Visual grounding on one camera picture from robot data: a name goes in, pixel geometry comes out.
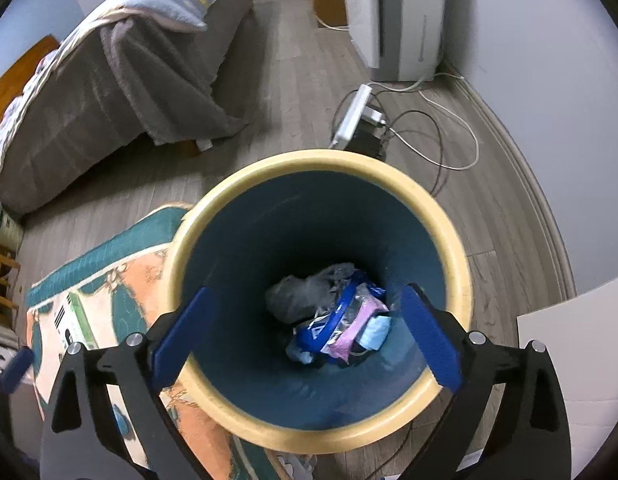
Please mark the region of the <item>patterned teal orange rug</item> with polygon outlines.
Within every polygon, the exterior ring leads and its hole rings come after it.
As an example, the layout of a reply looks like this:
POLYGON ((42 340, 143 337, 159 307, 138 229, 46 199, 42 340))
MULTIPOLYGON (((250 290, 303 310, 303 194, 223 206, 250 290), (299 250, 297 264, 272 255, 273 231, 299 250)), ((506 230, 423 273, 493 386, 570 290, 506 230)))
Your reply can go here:
POLYGON ((213 422, 176 378, 150 385, 150 329, 162 270, 188 213, 153 210, 134 226, 35 284, 28 339, 43 414, 45 479, 309 479, 312 455, 275 452, 213 422), (77 292, 97 349, 68 349, 53 324, 59 296, 77 292))

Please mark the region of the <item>teal yellow trash bin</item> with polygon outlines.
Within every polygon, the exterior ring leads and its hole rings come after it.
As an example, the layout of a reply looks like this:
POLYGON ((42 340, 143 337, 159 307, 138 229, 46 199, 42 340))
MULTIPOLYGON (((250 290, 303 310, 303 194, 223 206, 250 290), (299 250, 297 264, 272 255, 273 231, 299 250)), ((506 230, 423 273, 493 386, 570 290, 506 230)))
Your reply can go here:
POLYGON ((168 250, 193 401, 256 445, 378 441, 464 384, 473 315, 463 244, 406 174, 336 150, 263 159, 213 188, 168 250))

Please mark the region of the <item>bed with grey cover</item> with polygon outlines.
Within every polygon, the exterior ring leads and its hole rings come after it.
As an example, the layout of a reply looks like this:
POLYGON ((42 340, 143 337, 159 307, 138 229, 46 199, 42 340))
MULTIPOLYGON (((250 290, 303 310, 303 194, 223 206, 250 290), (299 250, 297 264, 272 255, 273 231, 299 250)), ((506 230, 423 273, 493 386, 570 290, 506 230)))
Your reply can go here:
POLYGON ((204 32, 126 18, 89 34, 24 115, 0 173, 2 206, 30 214, 141 134, 156 144, 208 144, 242 130, 212 87, 251 7, 219 0, 204 32))

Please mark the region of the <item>floral quilt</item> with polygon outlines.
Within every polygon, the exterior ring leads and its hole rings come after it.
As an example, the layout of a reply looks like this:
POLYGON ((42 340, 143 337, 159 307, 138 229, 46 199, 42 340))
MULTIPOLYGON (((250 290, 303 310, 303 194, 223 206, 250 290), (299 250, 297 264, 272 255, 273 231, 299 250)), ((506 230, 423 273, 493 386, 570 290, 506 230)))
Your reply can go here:
POLYGON ((0 122, 0 173, 7 150, 13 143, 24 115, 69 55, 89 34, 126 18, 149 18, 169 32, 204 32, 208 28, 207 15, 219 0, 105 0, 62 40, 59 47, 42 58, 21 92, 6 108, 0 122))

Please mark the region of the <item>clear blue plastic wrapper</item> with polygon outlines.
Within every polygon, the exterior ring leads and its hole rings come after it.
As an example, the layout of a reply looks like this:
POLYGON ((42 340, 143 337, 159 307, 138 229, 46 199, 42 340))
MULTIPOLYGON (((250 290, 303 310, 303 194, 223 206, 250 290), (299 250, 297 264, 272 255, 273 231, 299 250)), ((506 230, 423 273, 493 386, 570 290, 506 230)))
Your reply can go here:
POLYGON ((328 336, 333 333, 336 323, 344 315, 346 307, 352 303, 356 292, 370 292, 382 302, 386 299, 385 289, 370 281, 363 272, 354 272, 333 310, 315 315, 314 318, 294 328, 294 335, 298 335, 300 346, 312 351, 320 350, 326 344, 328 336))

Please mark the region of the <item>green white small bin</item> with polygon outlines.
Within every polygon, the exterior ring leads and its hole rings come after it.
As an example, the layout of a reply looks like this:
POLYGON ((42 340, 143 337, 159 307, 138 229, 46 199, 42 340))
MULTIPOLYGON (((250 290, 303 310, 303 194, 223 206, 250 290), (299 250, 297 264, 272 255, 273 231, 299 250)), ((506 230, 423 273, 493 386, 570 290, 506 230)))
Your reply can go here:
POLYGON ((20 224, 0 209, 0 246, 9 252, 18 252, 23 239, 24 230, 20 224))

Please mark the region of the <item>wooden headboard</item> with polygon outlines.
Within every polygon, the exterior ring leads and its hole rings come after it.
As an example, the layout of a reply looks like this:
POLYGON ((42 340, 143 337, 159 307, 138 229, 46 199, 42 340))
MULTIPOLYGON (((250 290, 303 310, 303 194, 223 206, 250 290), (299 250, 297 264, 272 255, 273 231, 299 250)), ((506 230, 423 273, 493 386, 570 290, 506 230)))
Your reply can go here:
POLYGON ((36 71, 36 66, 53 50, 59 47, 58 40, 47 35, 34 44, 0 78, 0 122, 10 102, 20 96, 24 85, 36 71))

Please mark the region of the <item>purple pink pouch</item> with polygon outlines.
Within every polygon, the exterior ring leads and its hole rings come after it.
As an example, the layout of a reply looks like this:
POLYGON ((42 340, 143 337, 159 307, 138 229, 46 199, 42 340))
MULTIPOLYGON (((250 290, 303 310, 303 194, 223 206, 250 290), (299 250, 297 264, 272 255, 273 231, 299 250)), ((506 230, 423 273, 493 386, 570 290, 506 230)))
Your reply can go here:
POLYGON ((342 336, 338 341, 338 346, 341 344, 348 348, 352 339, 356 336, 356 332, 360 329, 372 315, 386 314, 390 316, 390 311, 382 301, 373 296, 370 292, 356 292, 352 303, 346 307, 345 313, 336 323, 333 333, 328 336, 326 344, 333 342, 339 335, 342 336))

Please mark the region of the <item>white air purifier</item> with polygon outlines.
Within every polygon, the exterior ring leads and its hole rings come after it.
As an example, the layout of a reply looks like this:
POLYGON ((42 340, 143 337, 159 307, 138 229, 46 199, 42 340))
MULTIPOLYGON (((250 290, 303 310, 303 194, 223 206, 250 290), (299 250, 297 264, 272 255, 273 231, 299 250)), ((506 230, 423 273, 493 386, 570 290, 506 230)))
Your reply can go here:
POLYGON ((424 82, 441 61, 446 0, 345 0, 353 47, 374 81, 424 82))

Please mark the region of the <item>wooden stool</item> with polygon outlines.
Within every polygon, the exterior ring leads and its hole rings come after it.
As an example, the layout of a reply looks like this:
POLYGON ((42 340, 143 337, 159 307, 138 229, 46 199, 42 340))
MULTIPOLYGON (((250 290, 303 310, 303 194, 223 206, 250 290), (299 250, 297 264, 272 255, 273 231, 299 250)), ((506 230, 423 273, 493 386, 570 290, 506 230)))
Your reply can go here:
POLYGON ((10 276, 18 276, 20 264, 0 246, 0 326, 15 326, 18 305, 13 300, 13 284, 10 276))

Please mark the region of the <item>white green medicine box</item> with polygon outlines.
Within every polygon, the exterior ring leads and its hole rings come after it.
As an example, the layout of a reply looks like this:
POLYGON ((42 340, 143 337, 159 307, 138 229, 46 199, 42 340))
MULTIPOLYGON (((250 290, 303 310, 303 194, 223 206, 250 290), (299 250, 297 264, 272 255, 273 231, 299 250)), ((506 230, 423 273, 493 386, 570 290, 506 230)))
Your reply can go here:
POLYGON ((75 342, 80 342, 88 350, 97 349, 91 325, 77 292, 63 292, 59 296, 53 324, 65 349, 75 342))

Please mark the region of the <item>white board panel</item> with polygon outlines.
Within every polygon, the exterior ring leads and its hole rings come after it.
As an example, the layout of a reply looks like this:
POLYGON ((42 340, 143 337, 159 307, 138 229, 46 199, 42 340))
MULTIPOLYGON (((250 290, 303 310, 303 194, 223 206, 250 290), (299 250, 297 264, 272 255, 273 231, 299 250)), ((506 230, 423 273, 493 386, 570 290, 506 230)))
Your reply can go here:
POLYGON ((571 474, 584 469, 618 422, 618 278, 517 318, 522 346, 548 348, 566 405, 571 474))

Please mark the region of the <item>black printed plastic bag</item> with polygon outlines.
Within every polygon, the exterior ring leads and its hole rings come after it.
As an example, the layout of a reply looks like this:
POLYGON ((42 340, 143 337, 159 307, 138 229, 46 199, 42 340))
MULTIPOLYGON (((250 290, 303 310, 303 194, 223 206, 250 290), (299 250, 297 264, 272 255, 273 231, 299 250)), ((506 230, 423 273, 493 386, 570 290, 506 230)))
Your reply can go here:
POLYGON ((286 324, 328 313, 354 272, 352 263, 338 263, 308 278, 288 275, 266 291, 266 310, 286 324))

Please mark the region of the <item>white power strip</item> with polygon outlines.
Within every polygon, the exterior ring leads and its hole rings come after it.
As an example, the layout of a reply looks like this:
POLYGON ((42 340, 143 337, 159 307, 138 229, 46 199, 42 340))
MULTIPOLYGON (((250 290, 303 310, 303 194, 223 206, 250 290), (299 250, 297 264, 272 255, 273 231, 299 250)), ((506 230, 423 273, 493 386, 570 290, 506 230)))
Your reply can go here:
POLYGON ((387 125, 385 114, 371 106, 372 87, 361 84, 330 141, 332 150, 348 151, 379 158, 382 132, 387 125))

